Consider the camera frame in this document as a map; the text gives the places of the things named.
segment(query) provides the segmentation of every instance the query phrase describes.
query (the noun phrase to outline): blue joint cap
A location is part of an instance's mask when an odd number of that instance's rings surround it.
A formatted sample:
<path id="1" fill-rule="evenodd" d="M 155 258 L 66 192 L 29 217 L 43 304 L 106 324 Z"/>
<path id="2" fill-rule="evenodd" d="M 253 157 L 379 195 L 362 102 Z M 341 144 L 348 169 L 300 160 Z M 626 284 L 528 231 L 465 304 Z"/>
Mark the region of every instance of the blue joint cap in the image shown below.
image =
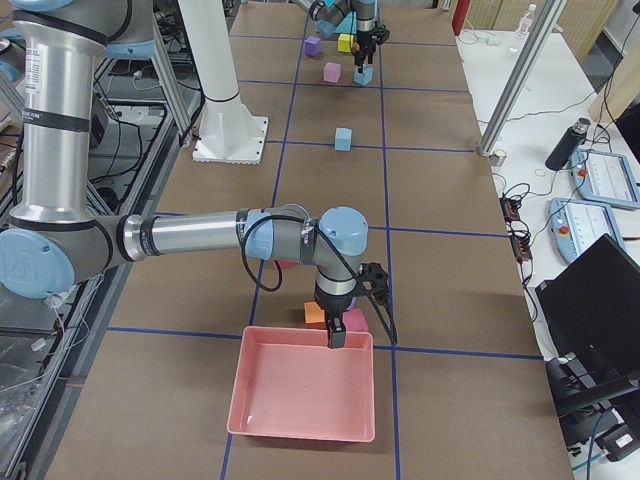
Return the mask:
<path id="1" fill-rule="evenodd" d="M 327 22 L 326 20 L 318 20 L 316 22 L 316 30 L 320 34 L 320 37 L 323 40 L 326 40 L 331 35 L 333 35 L 333 32 L 335 32 L 336 27 L 332 23 Z"/>
<path id="2" fill-rule="evenodd" d="M 104 56 L 116 60 L 149 60 L 155 53 L 153 40 L 138 43 L 110 43 Z"/>
<path id="3" fill-rule="evenodd" d="M 7 79 L 8 82 L 13 83 L 20 78 L 20 71 L 13 65 L 0 61 L 0 73 Z"/>
<path id="4" fill-rule="evenodd" d="M 17 40 L 24 40 L 24 37 L 22 36 L 22 34 L 18 31 L 17 28 L 7 28 L 6 30 L 2 30 L 0 32 L 0 37 L 4 37 L 7 40 L 11 40 L 13 42 L 17 41 Z"/>
<path id="5" fill-rule="evenodd" d="M 28 10 L 30 12 L 50 12 L 62 7 L 66 7 L 74 0 L 9 0 L 14 7 Z"/>
<path id="6" fill-rule="evenodd" d="M 0 282 L 27 298 L 69 290 L 75 272 L 67 255 L 50 239 L 30 230 L 0 233 Z"/>
<path id="7" fill-rule="evenodd" d="M 367 249 L 369 225 L 364 215 L 351 207 L 327 210 L 320 218 L 320 229 L 343 255 L 354 257 Z"/>
<path id="8" fill-rule="evenodd" d="M 266 212 L 250 214 L 244 227 L 245 235 L 254 223 L 269 215 Z M 257 257 L 262 260 L 271 258 L 271 253 L 273 252 L 273 220 L 261 223 L 251 232 L 247 239 L 245 251 L 250 257 Z"/>

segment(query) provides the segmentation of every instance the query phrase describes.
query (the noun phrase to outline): table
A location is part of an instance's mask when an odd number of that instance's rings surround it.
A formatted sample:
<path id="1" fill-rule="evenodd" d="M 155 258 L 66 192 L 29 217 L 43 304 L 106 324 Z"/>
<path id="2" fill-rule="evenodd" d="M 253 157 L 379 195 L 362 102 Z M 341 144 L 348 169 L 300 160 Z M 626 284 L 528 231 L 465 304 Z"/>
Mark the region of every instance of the table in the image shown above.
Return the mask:
<path id="1" fill-rule="evenodd" d="M 491 117 L 517 54 L 511 53 L 507 47 L 512 41 L 512 32 L 476 31 L 475 35 L 479 38 L 477 43 L 474 43 L 475 39 L 471 34 L 464 33 L 458 39 L 458 49 L 469 82 L 469 90 L 473 96 L 476 115 L 480 120 L 480 128 L 484 129 L 486 124 L 482 121 L 488 121 Z M 490 43 L 498 45 L 488 45 L 487 38 L 491 38 Z M 550 190 L 553 172 L 545 168 L 544 161 L 562 133 L 578 117 L 589 118 L 588 108 L 595 98 L 591 84 L 562 36 L 552 34 L 510 118 L 520 117 L 530 112 L 563 110 L 583 99 L 587 100 L 562 113 L 531 116 L 506 124 L 496 148 L 506 150 L 508 159 L 502 168 L 493 168 L 493 171 L 504 176 L 507 180 L 507 188 L 518 182 L 527 182 L 531 184 L 534 192 L 546 193 Z M 613 151 L 627 156 L 637 181 L 640 179 L 640 165 L 615 125 L 609 127 L 608 131 L 611 133 Z M 592 130 L 589 132 L 589 138 L 592 138 Z M 496 188 L 498 193 L 504 190 L 504 184 L 498 177 L 496 177 Z M 574 189 L 575 184 L 571 175 L 568 172 L 559 172 L 550 195 L 527 197 L 520 214 L 531 231 L 537 232 L 547 221 L 548 204 L 551 198 L 567 198 Z M 624 237 L 640 236 L 640 211 L 614 209 L 614 213 Z M 640 242 L 627 242 L 626 248 L 631 257 L 636 262 L 640 262 Z M 548 228 L 538 235 L 533 244 L 532 253 L 534 258 L 534 272 L 530 282 L 532 289 L 543 280 L 555 278 L 566 268 Z M 528 267 L 525 267 L 525 274 L 528 273 Z M 557 354 L 543 321 L 536 322 L 536 334 L 545 358 L 550 359 Z M 572 463 L 577 465 L 583 460 L 585 458 L 581 456 L 574 459 Z M 598 465 L 598 468 L 593 469 L 592 479 L 636 478 L 638 469 L 640 469 L 640 455 L 631 455 L 621 462 L 606 462 L 605 465 Z M 576 474 L 576 478 L 582 478 L 584 475 L 584 471 L 580 471 Z"/>
<path id="2" fill-rule="evenodd" d="M 286 270 L 265 294 L 238 252 L 173 255 L 132 269 L 47 478 L 571 478 L 491 172 L 473 153 L 448 15 L 382 7 L 382 21 L 392 40 L 376 79 L 354 87 L 335 43 L 302 55 L 311 27 L 297 7 L 243 5 L 231 44 L 243 101 L 271 119 L 263 160 L 196 164 L 185 150 L 158 206 L 365 214 L 365 261 L 391 274 L 400 338 L 391 347 L 360 302 L 376 343 L 375 441 L 228 435 L 243 328 L 300 327 L 315 272 Z M 336 86 L 322 81 L 326 61 L 343 66 Z M 332 148 L 338 126 L 354 130 L 347 154 Z"/>

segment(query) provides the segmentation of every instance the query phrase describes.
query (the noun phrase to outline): purple block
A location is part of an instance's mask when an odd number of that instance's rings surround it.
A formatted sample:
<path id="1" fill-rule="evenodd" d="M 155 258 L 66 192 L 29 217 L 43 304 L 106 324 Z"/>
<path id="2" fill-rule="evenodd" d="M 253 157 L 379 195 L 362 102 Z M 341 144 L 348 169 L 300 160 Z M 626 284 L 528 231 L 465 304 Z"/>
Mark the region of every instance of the purple block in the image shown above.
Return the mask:
<path id="1" fill-rule="evenodd" d="M 324 66 L 324 81 L 338 83 L 342 66 L 339 63 L 327 62 Z"/>
<path id="2" fill-rule="evenodd" d="M 313 36 L 307 37 L 304 41 L 304 53 L 310 57 L 315 57 L 320 55 L 320 52 L 322 52 L 322 43 L 320 42 L 320 38 Z"/>

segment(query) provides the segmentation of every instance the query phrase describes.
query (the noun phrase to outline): black water bottle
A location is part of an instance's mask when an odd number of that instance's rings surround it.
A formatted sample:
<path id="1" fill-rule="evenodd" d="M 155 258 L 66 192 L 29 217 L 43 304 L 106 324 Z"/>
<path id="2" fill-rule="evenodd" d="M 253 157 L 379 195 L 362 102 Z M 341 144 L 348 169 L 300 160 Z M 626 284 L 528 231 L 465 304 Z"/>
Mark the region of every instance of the black water bottle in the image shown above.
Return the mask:
<path id="1" fill-rule="evenodd" d="M 569 127 L 553 149 L 553 152 L 544 162 L 545 167 L 550 170 L 560 170 L 569 161 L 573 152 L 584 143 L 587 138 L 587 130 L 591 122 L 587 118 L 579 118 L 575 125 Z"/>

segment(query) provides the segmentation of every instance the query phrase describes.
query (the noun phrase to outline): white pillar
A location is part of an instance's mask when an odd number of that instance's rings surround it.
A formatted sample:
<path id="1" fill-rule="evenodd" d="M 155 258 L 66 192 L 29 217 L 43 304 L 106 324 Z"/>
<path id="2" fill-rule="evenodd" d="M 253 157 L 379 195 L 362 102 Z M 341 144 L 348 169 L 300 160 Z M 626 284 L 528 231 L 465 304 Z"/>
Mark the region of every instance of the white pillar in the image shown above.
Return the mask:
<path id="1" fill-rule="evenodd" d="M 206 103 L 193 159 L 260 163 L 268 119 L 242 104 L 220 0 L 179 0 Z"/>

